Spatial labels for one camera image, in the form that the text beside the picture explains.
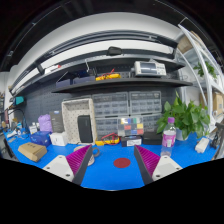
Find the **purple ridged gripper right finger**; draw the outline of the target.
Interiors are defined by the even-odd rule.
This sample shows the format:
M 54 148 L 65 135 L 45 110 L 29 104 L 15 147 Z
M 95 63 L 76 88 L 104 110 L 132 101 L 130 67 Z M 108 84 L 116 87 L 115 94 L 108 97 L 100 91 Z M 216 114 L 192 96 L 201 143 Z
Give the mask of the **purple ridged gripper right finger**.
M 145 185 L 182 169 L 169 156 L 158 156 L 142 146 L 134 146 L 134 156 Z

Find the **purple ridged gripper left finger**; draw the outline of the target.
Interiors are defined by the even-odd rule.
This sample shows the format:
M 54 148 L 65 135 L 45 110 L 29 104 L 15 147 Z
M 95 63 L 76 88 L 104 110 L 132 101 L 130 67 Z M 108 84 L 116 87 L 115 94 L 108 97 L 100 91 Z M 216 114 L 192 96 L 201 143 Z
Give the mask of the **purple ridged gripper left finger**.
M 44 170 L 80 185 L 88 166 L 87 153 L 91 148 L 91 145 L 87 145 L 68 156 L 58 155 L 44 167 Z

